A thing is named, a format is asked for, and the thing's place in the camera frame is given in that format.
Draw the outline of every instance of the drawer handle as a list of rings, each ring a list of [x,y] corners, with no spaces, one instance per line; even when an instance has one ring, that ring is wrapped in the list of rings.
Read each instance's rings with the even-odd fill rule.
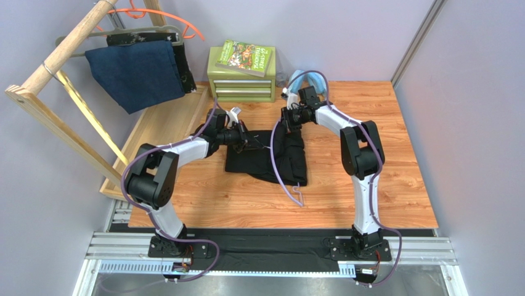
[[[271,80],[213,80],[213,83],[270,84]]]
[[[234,91],[234,90],[215,90],[218,94],[271,94],[271,91]]]

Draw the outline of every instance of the wood grain surface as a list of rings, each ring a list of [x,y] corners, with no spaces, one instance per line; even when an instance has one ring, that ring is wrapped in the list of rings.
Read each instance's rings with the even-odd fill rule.
[[[380,220],[395,228],[436,228],[391,83],[331,82],[330,96],[344,113],[377,123],[386,157],[378,192]],[[249,130],[271,130],[285,105],[281,98],[275,103],[221,103],[224,109],[239,106],[239,118]],[[188,227],[350,228],[354,193],[341,164],[339,138],[313,123],[303,125],[303,138],[308,169],[308,186],[301,188],[303,208],[278,184],[224,172],[226,147],[221,147],[211,157],[181,168],[171,199],[180,219]],[[152,226],[137,208],[133,208],[129,225]]]

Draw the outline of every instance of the book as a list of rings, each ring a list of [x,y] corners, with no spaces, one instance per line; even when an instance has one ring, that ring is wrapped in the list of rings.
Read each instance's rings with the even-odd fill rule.
[[[226,40],[215,66],[264,77],[270,64],[272,49],[233,40]]]

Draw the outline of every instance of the gray clothes hanger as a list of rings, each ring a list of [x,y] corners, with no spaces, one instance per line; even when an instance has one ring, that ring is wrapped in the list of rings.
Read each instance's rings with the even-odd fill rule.
[[[177,33],[177,40],[175,42],[172,42],[172,46],[177,45],[183,45],[184,40],[182,40],[182,32],[179,30],[179,28],[172,26],[172,25],[165,25],[162,27],[145,27],[145,28],[134,28],[134,29],[119,29],[116,28],[113,31],[104,31],[104,32],[94,32],[89,34],[87,37],[95,37],[95,36],[103,36],[103,35],[115,35],[115,34],[125,34],[125,33],[139,33],[139,32],[147,32],[147,31],[167,31],[172,30],[173,32]],[[66,36],[60,36],[55,40],[55,46],[58,46]],[[73,53],[71,57],[83,57],[85,56],[85,52],[77,52]]]

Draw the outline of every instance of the yellow strip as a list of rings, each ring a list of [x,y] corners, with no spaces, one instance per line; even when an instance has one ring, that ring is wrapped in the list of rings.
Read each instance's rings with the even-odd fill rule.
[[[89,109],[89,107],[86,104],[86,102],[84,101],[84,99],[82,99],[82,97],[80,96],[78,91],[76,91],[75,87],[73,86],[73,83],[71,83],[71,81],[66,76],[64,71],[59,70],[57,72],[57,76],[58,76],[60,82],[62,82],[62,84],[64,84],[64,88],[65,88],[66,92],[69,94],[69,96],[71,97],[71,99],[73,99],[73,102],[75,102],[76,106],[80,109],[82,114],[84,114],[84,116],[87,118],[87,120],[95,128],[97,133],[102,137],[102,139],[104,139],[106,144],[108,144],[108,146],[110,146],[111,150],[116,154],[116,156],[125,165],[128,165],[128,163],[129,163],[128,159],[124,156],[124,154],[122,154],[122,151],[120,151],[120,149],[117,147],[117,145],[111,139],[110,135],[104,130],[104,128],[102,127],[100,122],[96,119],[96,117],[93,114],[93,112],[91,112],[91,109]]]

